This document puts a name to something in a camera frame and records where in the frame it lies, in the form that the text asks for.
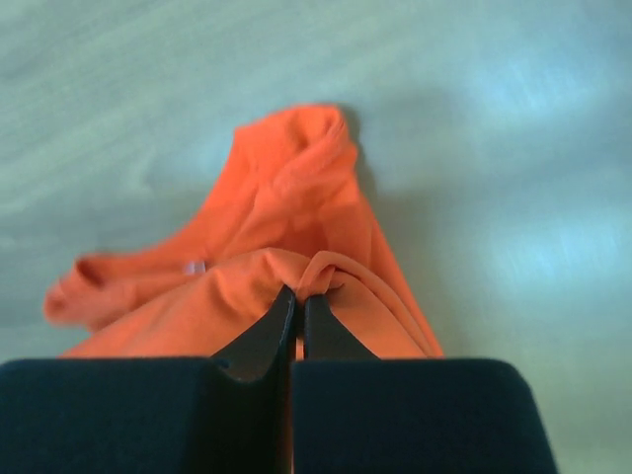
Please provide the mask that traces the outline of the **orange t shirt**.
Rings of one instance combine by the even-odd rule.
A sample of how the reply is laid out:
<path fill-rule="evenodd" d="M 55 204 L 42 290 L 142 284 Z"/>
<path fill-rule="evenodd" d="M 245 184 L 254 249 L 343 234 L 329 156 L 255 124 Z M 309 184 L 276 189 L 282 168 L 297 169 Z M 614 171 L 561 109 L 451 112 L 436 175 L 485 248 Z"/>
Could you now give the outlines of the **orange t shirt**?
<path fill-rule="evenodd" d="M 71 357 L 211 356 L 283 288 L 323 294 L 382 358 L 441 355 L 356 177 L 342 112 L 297 106 L 237 128 L 195 217 L 165 241 L 79 258 L 47 291 L 46 319 L 88 338 Z"/>

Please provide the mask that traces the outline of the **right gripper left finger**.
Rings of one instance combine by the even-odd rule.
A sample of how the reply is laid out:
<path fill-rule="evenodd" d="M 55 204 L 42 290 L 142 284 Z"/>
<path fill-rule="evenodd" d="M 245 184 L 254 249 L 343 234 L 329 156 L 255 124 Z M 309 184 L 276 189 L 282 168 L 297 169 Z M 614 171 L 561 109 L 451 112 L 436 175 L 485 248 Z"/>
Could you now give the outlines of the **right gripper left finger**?
<path fill-rule="evenodd" d="M 211 356 L 37 358 L 1 367 L 5 473 L 286 473 L 296 300 Z"/>

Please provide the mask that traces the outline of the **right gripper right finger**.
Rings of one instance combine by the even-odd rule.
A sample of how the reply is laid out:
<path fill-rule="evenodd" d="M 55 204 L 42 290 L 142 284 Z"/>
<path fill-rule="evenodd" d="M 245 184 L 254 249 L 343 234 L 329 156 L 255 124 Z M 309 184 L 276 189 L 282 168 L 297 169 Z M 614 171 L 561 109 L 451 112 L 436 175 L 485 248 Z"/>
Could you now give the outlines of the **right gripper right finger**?
<path fill-rule="evenodd" d="M 381 359 L 322 295 L 291 370 L 298 473 L 554 473 L 532 391 L 488 358 Z"/>

